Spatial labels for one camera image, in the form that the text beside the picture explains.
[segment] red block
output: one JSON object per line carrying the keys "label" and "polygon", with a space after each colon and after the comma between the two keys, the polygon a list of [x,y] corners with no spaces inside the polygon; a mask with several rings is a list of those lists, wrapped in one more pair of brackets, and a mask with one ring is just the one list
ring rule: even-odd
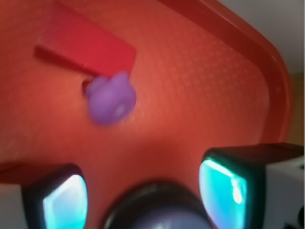
{"label": "red block", "polygon": [[136,50],[72,9],[55,3],[37,47],[94,74],[131,72]]}

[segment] purple toy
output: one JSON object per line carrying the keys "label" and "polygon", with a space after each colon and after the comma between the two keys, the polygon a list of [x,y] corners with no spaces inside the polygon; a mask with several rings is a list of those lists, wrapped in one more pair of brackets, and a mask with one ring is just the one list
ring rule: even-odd
{"label": "purple toy", "polygon": [[89,115],[98,124],[114,124],[134,108],[136,93],[128,82],[128,73],[120,72],[111,79],[95,77],[87,87]]}

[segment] red plastic tray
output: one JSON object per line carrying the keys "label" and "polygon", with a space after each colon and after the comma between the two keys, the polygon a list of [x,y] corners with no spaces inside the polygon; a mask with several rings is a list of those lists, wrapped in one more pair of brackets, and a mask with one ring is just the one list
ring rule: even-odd
{"label": "red plastic tray", "polygon": [[0,1],[0,162],[74,162],[89,191],[88,228],[125,190],[169,179],[199,195],[209,147],[285,140],[289,75],[277,50],[214,0],[61,1],[136,48],[138,101],[113,126],[87,114],[90,75],[37,58],[53,1]]}

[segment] tray rim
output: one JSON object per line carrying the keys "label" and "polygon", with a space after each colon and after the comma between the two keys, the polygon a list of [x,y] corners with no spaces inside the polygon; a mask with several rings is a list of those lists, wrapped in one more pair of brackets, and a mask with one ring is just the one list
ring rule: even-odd
{"label": "tray rim", "polygon": [[269,92],[269,111],[259,141],[285,141],[292,121],[293,95],[290,75],[277,49],[216,0],[158,1],[204,28],[258,67]]}

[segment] white wall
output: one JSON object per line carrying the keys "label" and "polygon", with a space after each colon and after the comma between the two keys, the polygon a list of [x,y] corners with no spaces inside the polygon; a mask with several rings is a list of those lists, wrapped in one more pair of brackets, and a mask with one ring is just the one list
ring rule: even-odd
{"label": "white wall", "polygon": [[280,52],[290,73],[304,72],[304,0],[219,0]]}

